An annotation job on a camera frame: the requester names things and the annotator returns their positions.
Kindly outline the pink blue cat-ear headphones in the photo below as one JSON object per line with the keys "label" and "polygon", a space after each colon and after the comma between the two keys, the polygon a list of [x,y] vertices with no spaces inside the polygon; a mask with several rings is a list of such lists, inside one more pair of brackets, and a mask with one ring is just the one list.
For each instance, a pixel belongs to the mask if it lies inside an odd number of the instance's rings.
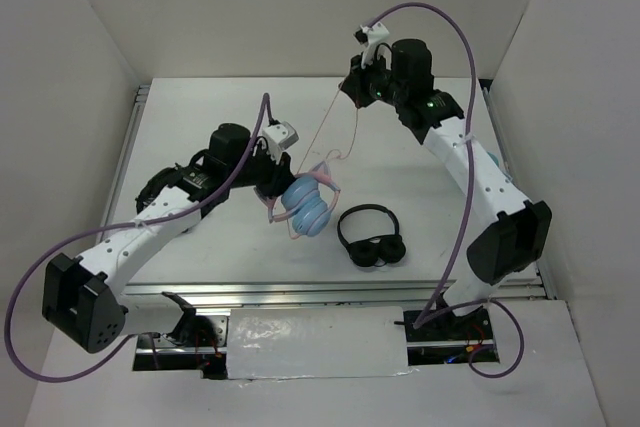
{"label": "pink blue cat-ear headphones", "polygon": [[295,176],[295,181],[280,196],[284,207],[281,214],[274,213],[275,197],[261,194],[257,187],[254,192],[267,208],[268,222],[291,221],[293,234],[290,238],[297,239],[301,236],[314,237],[327,226],[341,189],[332,178],[328,162],[322,161]]}

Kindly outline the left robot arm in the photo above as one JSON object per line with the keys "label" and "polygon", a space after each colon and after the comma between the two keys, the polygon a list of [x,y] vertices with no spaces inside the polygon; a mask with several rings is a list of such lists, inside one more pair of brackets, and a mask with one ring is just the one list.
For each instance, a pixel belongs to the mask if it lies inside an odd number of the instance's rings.
{"label": "left robot arm", "polygon": [[187,165],[165,168],[148,181],[136,199],[131,227],[116,228],[74,258],[60,253],[48,262],[43,317],[91,354],[121,335],[159,333],[173,345],[189,343],[197,330],[195,307],[176,293],[134,296],[125,287],[232,189],[254,187],[264,197],[283,193],[294,181],[286,151],[297,140],[286,122],[273,121],[261,134],[220,125]]}

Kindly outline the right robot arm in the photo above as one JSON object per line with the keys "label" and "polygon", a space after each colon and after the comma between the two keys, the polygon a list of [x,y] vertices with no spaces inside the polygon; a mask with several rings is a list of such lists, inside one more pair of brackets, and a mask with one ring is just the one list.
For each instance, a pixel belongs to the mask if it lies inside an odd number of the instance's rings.
{"label": "right robot arm", "polygon": [[358,37],[362,53],[350,61],[341,84],[358,108],[376,101],[392,106],[402,125],[447,169],[465,195],[463,216],[483,228],[466,249],[467,269],[429,302],[438,332],[454,339],[470,326],[470,315],[510,275],[538,261],[552,220],[544,201],[532,202],[494,162],[468,126],[470,112],[435,87],[432,54],[418,39],[401,39],[385,59],[381,41]]}

